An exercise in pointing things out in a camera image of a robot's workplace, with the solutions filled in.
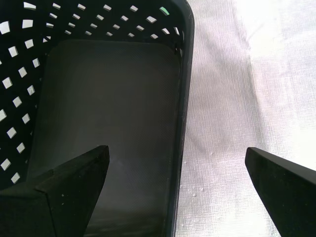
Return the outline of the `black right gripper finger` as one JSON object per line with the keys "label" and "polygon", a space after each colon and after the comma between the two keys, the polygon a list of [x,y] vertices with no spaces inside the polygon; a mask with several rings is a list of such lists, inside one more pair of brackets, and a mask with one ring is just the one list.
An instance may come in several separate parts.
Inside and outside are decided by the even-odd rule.
{"label": "black right gripper finger", "polygon": [[110,156],[96,147],[0,192],[2,237],[81,237],[102,191]]}
{"label": "black right gripper finger", "polygon": [[255,147],[246,150],[252,184],[282,237],[316,235],[316,172]]}

